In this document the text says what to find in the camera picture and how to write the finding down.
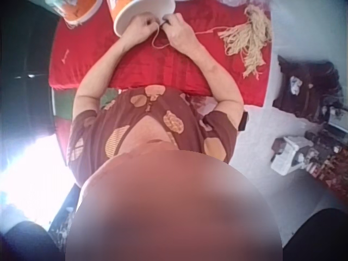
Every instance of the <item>wall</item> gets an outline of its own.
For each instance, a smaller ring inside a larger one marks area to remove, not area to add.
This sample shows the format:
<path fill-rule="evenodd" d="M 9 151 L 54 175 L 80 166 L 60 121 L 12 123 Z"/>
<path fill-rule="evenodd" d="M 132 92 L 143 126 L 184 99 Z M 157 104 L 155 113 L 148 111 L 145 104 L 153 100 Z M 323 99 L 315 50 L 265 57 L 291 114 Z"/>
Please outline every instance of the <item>wall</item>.
<path fill-rule="evenodd" d="M 40 5 L 41 7 L 45 8 L 46 10 L 54 13 L 57 15 L 57 13 L 51 8 L 48 4 L 45 3 L 45 0 L 29 0 L 34 4 Z"/>
<path fill-rule="evenodd" d="M 339 71 L 346 97 L 347 1 L 273 0 L 271 15 L 274 54 L 296 60 L 331 61 Z"/>

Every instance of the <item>black object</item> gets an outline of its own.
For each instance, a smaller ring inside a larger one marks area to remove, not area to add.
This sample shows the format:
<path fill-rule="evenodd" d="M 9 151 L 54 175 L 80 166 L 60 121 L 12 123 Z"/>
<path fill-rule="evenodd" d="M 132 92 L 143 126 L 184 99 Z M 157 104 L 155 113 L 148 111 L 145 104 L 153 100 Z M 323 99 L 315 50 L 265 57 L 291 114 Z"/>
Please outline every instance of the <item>black object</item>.
<path fill-rule="evenodd" d="M 239 126 L 238 126 L 238 131 L 242 132 L 245 131 L 245 127 L 247 122 L 249 121 L 249 113 L 247 111 L 243 112 L 243 116 L 240 120 Z"/>
<path fill-rule="evenodd" d="M 23 221 L 1 235 L 1 256 L 4 261 L 65 260 L 48 233 L 30 221 Z"/>
<path fill-rule="evenodd" d="M 307 220 L 283 249 L 283 261 L 347 261 L 348 215 L 325 209 Z"/>
<path fill-rule="evenodd" d="M 273 107 L 316 123 L 328 120 L 330 106 L 338 109 L 342 107 L 342 87 L 338 71 L 331 62 L 291 63 L 281 56 L 278 56 L 278 61 L 283 82 Z M 302 81 L 298 95 L 291 93 L 292 76 Z M 326 106 L 325 114 L 322 113 L 323 106 Z"/>

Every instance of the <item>short sleeve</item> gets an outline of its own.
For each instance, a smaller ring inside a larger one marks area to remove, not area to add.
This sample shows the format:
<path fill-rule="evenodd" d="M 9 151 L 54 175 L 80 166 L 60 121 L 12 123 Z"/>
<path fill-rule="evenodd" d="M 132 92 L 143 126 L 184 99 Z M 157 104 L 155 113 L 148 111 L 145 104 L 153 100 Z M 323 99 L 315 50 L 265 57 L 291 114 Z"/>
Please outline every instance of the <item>short sleeve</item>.
<path fill-rule="evenodd" d="M 84 111 L 74 119 L 70 130 L 66 162 L 80 187 L 92 175 L 89 136 L 96 117 L 94 110 Z"/>
<path fill-rule="evenodd" d="M 200 120 L 200 126 L 204 153 L 228 164 L 234 152 L 238 131 L 227 114 L 212 111 Z"/>

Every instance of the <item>forearm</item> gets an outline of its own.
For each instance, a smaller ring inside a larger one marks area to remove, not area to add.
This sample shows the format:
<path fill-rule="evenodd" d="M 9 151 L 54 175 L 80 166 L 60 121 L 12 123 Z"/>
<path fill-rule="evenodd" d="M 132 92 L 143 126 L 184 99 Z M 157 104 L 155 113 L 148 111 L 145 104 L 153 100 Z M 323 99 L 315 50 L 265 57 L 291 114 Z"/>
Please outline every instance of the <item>forearm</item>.
<path fill-rule="evenodd" d="M 99 100 L 105 93 L 115 68 L 128 48 L 121 40 L 116 42 L 83 78 L 76 96 Z"/>
<path fill-rule="evenodd" d="M 233 77 L 205 49 L 200 46 L 189 55 L 202 71 L 214 98 L 218 102 L 232 101 L 244 105 L 243 98 Z"/>

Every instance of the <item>floor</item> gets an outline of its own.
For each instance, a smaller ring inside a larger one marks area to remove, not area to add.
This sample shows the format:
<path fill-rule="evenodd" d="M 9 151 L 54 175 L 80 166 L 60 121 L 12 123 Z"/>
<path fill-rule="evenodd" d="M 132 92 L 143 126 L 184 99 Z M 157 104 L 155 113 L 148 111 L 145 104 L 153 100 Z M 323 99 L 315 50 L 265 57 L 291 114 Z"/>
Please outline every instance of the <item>floor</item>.
<path fill-rule="evenodd" d="M 250 120 L 237 141 L 230 165 L 245 175 L 264 195 L 277 221 L 283 246 L 296 230 L 323 208 L 348 210 L 308 173 L 299 170 L 281 176 L 270 168 L 275 138 L 304 135 L 320 126 L 272 107 L 281 83 L 277 54 L 271 58 L 271 73 L 263 108 L 247 106 Z"/>

